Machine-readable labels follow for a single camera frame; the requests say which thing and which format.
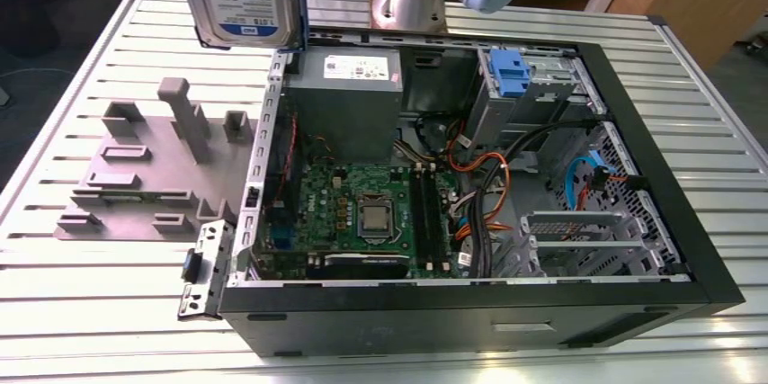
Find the aluminum profile table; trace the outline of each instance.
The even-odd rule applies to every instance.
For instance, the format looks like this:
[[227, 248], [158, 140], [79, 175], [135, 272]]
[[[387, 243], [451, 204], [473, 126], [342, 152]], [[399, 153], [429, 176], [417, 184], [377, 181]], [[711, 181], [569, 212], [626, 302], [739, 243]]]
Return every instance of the aluminum profile table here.
[[[366, 0], [309, 6], [314, 24], [367, 24]], [[226, 110], [258, 116], [270, 51], [202, 49], [191, 24], [186, 0], [122, 0], [0, 195], [0, 377], [227, 384], [768, 377], [765, 154], [667, 28], [639, 16], [447, 7], [453, 33], [602, 45], [745, 304], [605, 349], [361, 358], [259, 359], [225, 322], [175, 322], [189, 244], [58, 241], [53, 231], [102, 138], [109, 101], [167, 115], [157, 84], [185, 76], [207, 117]]]

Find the chip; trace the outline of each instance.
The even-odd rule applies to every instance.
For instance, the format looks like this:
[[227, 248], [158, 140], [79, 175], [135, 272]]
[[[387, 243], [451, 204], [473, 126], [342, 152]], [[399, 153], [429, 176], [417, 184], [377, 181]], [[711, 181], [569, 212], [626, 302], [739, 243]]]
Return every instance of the chip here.
[[387, 230], [389, 214], [387, 208], [381, 206], [365, 206], [362, 208], [362, 229]]

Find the blue drive bay latch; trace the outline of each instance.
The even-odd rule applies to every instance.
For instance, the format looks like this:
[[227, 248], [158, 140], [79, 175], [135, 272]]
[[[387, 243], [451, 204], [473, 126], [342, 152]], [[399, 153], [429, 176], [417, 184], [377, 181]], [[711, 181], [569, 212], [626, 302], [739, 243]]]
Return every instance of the blue drive bay latch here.
[[518, 98], [530, 84], [530, 67], [515, 49], [491, 49], [490, 74], [498, 83], [502, 98]]

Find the blue cable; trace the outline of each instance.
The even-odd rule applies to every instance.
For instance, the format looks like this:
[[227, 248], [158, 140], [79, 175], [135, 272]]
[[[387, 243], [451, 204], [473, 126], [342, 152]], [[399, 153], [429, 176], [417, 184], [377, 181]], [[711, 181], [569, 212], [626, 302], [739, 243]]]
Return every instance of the blue cable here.
[[589, 156], [579, 156], [573, 159], [567, 165], [567, 170], [565, 170], [565, 204], [570, 210], [575, 209], [575, 199], [573, 198], [573, 175], [575, 175], [575, 167], [579, 162], [585, 162], [595, 168], [598, 166], [597, 161]]

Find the gray plastic block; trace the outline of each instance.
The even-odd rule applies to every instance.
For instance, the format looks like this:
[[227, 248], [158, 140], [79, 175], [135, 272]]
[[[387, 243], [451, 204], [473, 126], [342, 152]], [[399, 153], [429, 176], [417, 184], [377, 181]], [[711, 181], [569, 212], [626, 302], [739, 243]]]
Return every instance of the gray plastic block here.
[[186, 99], [189, 92], [189, 83], [183, 78], [163, 78], [157, 89], [159, 100], [170, 105], [173, 116], [181, 136], [189, 146], [189, 151], [198, 164], [205, 164], [210, 160], [210, 151], [205, 141], [205, 133], [201, 128], [201, 122], [205, 122], [202, 111], [195, 110]]
[[70, 233], [98, 233], [102, 228], [98, 218], [85, 211], [62, 214], [55, 225]]
[[246, 112], [226, 112], [223, 114], [223, 134], [226, 134], [226, 141], [230, 143], [253, 142], [253, 130], [250, 129], [250, 122], [247, 121]]
[[134, 189], [141, 184], [141, 180], [133, 173], [90, 173], [85, 184], [90, 187]]
[[[89, 163], [87, 176], [71, 191], [73, 203], [65, 210], [65, 214], [91, 214], [99, 225], [83, 227], [86, 224], [77, 219], [62, 219], [55, 237], [62, 240], [185, 242], [194, 239], [201, 222], [213, 219], [234, 221], [231, 208], [238, 207], [242, 199], [251, 143], [239, 140], [230, 142], [225, 133], [225, 119], [207, 120], [209, 162], [197, 164], [186, 143], [175, 137], [173, 120], [170, 117], [146, 116], [142, 121], [130, 123], [134, 138], [119, 137], [119, 142], [114, 137], [103, 138]], [[247, 121], [246, 125], [255, 130], [255, 121]], [[141, 147], [150, 153], [149, 158], [102, 157], [107, 148]], [[117, 178], [134, 175], [139, 185], [134, 189], [123, 185], [115, 188], [89, 187], [87, 180], [93, 173], [117, 174]], [[202, 200], [205, 206], [198, 214]], [[185, 232], [166, 227], [158, 230], [155, 214], [182, 214], [191, 230]]]
[[197, 213], [194, 215], [199, 222], [211, 222], [213, 220], [223, 219], [229, 223], [237, 222], [237, 217], [231, 213], [231, 208], [229, 207], [229, 203], [226, 200], [221, 200], [218, 202], [218, 206], [215, 207], [215, 211], [210, 208], [206, 200], [201, 200], [197, 206]]
[[105, 161], [146, 161], [151, 152], [146, 146], [106, 146], [101, 151]]
[[194, 234], [194, 227], [183, 213], [154, 213], [151, 226], [159, 234]]
[[135, 138], [133, 124], [143, 121], [134, 103], [109, 103], [101, 122], [115, 138]]

